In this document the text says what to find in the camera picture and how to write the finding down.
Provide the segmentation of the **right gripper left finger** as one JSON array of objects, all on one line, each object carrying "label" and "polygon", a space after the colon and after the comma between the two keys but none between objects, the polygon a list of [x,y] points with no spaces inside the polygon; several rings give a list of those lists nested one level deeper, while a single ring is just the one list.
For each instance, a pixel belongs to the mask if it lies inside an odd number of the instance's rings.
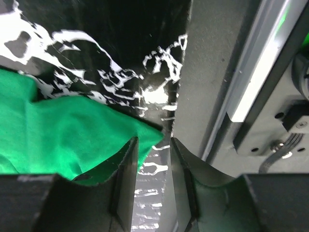
[{"label": "right gripper left finger", "polygon": [[133,137],[113,156],[77,176],[74,182],[88,187],[78,221],[80,232],[131,230],[139,141]]}]

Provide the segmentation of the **green t-shirt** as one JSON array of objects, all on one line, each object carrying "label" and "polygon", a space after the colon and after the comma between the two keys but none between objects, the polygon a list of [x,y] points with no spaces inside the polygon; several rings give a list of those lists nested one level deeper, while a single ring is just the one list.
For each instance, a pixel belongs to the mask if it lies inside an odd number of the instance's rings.
[{"label": "green t-shirt", "polygon": [[0,72],[1,174],[59,174],[84,185],[107,180],[121,158],[114,156],[133,137],[138,166],[164,135],[158,129],[83,96],[39,100],[32,78]]}]

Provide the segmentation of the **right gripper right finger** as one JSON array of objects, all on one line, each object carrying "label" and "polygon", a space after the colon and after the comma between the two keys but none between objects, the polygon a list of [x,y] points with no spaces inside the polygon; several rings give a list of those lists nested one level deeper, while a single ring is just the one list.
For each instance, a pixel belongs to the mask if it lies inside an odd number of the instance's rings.
[{"label": "right gripper right finger", "polygon": [[170,140],[178,230],[237,232],[239,180],[192,154],[177,138]]}]

